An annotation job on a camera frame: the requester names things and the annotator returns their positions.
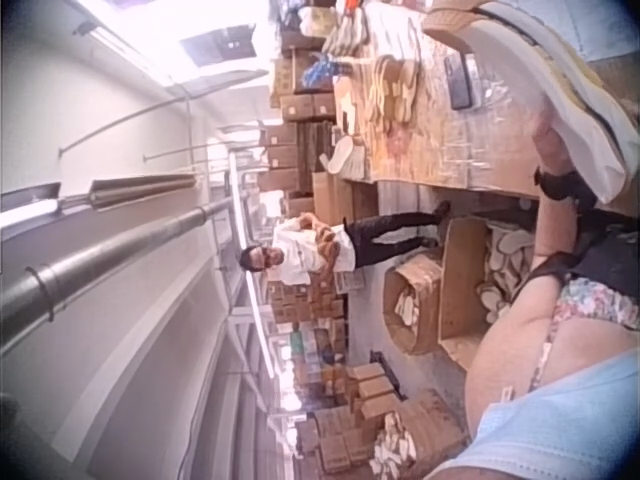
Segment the light blue shirt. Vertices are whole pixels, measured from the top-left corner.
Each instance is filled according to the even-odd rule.
[[[606,479],[639,431],[638,365],[631,350],[485,411],[473,443],[451,467],[532,480]]]

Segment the hand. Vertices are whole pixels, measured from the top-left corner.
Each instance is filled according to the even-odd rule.
[[[574,167],[564,140],[552,126],[555,118],[555,109],[545,98],[543,108],[536,116],[532,137],[540,155],[542,170],[560,176],[573,171]]]
[[[336,237],[336,234],[331,230],[331,228],[324,224],[318,222],[316,226],[316,245],[319,245],[324,242],[333,242],[333,239]]]

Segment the pipe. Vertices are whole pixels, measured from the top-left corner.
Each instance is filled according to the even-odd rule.
[[[194,150],[199,150],[201,148],[207,148],[207,147],[213,147],[215,145],[220,145],[220,143],[203,143],[202,145],[189,145],[188,147],[184,147],[184,148],[177,148],[175,150],[167,150],[166,152],[156,153],[155,155],[151,155],[149,157],[147,157],[146,155],[143,155],[142,156],[142,160],[144,162],[147,162],[149,160],[154,160],[156,158],[167,157],[167,156],[173,155],[175,153],[182,153],[182,152],[187,152],[187,151],[190,151],[191,154],[193,155],[193,151]]]
[[[193,154],[193,116],[191,115],[191,98],[190,95],[187,94],[187,99],[185,100],[185,108],[187,110],[187,135],[189,136],[189,160],[191,165],[194,164],[196,158]]]
[[[196,184],[195,178],[185,180],[172,180],[158,182],[151,185],[138,185],[135,187],[113,188],[93,192],[89,195],[89,201],[93,208],[110,207],[116,204],[132,202],[151,195],[174,192],[184,188],[192,188]]]
[[[27,267],[24,276],[3,292],[0,357],[100,282],[232,205],[232,199],[225,198],[131,229],[52,265]]]
[[[249,148],[259,148],[260,147],[260,142],[258,142],[256,140],[249,140],[249,141],[244,141],[244,142],[215,142],[215,143],[203,143],[201,145],[189,145],[188,147],[177,148],[175,150],[167,150],[166,152],[156,153],[155,155],[150,155],[148,157],[146,155],[143,155],[142,156],[142,160],[144,162],[147,162],[149,160],[155,160],[156,158],[166,157],[166,156],[169,156],[169,155],[174,155],[176,153],[182,153],[182,152],[187,152],[187,151],[191,151],[191,153],[193,154],[193,150],[199,150],[201,148],[206,148],[206,147],[215,147],[215,146],[219,146],[219,145],[228,146],[227,150],[229,152],[235,152],[237,150],[246,150],[246,149],[249,149]]]
[[[209,90],[202,92],[198,95],[193,95],[191,96],[190,100],[194,101],[194,100],[199,100],[203,97],[206,97],[207,95],[211,95],[212,93],[216,93],[219,92],[220,90],[224,90],[226,88],[229,87],[233,87],[239,83],[244,83],[244,82],[249,82],[251,80],[255,80],[256,78],[260,78],[263,77],[264,75],[267,74],[266,71],[264,70],[257,70],[255,72],[251,72],[252,74],[249,75],[248,79],[243,79],[242,81],[239,81],[238,79],[233,79],[233,80],[227,80],[226,82],[221,82],[220,84],[216,85],[213,88],[210,88]],[[118,125],[120,125],[121,123],[127,122],[129,120],[133,120],[134,118],[137,118],[141,115],[145,115],[147,113],[151,113],[155,110],[159,110],[161,108],[164,107],[168,107],[169,105],[173,105],[174,103],[181,103],[181,102],[185,102],[188,99],[188,95],[183,95],[181,97],[178,98],[173,98],[171,100],[166,100],[164,102],[161,103],[156,103],[155,105],[151,105],[150,107],[147,108],[143,108],[142,110],[138,110],[137,112],[133,112],[130,113],[129,115],[125,115],[124,117],[119,118],[118,120],[114,120],[111,123],[108,123],[100,128],[98,128],[97,130],[94,130],[91,133],[88,133],[87,135],[85,135],[84,137],[79,138],[78,140],[76,140],[73,143],[70,143],[69,145],[67,145],[66,147],[62,147],[58,149],[58,159],[62,158],[62,156],[67,153],[69,150],[74,149],[75,147],[77,147],[78,145],[83,144],[84,142],[86,142],[87,140],[92,139],[93,137],[100,135],[103,132],[106,132],[107,130],[111,130],[113,127],[116,127]]]

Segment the black shoe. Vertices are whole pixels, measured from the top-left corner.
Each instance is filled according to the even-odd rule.
[[[445,200],[440,202],[436,209],[433,211],[433,215],[438,217],[440,221],[444,220],[451,212],[451,202]]]
[[[422,239],[421,245],[423,248],[435,248],[440,244],[437,238],[425,237]]]

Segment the shoe sole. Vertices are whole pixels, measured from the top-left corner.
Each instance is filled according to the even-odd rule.
[[[586,105],[606,123],[620,149],[629,178],[640,166],[638,125],[584,59],[555,30],[540,19],[501,2],[487,0],[434,0],[430,12],[459,10],[501,20],[530,37],[551,57]]]
[[[548,97],[557,112],[553,127],[598,199],[610,203],[624,190],[628,175],[620,152],[540,49],[532,48],[509,27],[463,11],[430,11],[422,21],[422,30],[462,53],[500,59],[493,67],[527,105],[540,108],[544,96]]]

